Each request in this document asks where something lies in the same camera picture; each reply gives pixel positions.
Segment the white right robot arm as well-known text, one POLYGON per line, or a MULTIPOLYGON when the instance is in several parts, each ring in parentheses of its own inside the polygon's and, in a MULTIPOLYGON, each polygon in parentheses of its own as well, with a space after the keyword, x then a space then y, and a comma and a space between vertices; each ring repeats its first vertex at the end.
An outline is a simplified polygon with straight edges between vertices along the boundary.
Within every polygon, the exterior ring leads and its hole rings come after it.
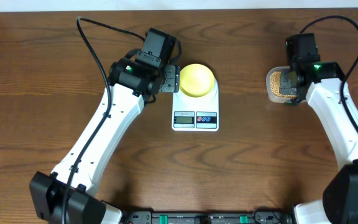
POLYGON ((295 223, 358 223, 358 110, 337 62, 322 62, 313 34, 285 40, 296 89, 293 103, 306 101, 317 114, 334 150, 339 172, 323 197, 293 209, 295 223))

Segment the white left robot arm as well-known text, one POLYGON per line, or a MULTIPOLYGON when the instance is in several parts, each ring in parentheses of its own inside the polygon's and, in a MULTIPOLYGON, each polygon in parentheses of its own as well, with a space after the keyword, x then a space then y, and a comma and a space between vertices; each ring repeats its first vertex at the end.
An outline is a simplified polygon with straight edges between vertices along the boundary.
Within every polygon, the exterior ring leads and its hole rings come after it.
POLYGON ((96 199, 104 170, 127 128, 160 92, 179 90, 180 41, 149 29, 144 45, 109 70, 93 117, 70 152, 49 175, 36 172, 29 188, 36 215, 48 223, 119 223, 122 211, 96 199))

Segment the yellow plastic bowl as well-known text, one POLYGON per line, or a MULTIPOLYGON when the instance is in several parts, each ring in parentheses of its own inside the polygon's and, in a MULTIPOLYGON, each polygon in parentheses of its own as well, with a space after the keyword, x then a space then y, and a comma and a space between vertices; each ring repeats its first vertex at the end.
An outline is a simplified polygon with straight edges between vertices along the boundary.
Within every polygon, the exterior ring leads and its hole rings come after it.
POLYGON ((214 83, 212 71, 202 64, 187 65, 180 72, 180 90, 193 98, 207 95, 214 88, 214 83))

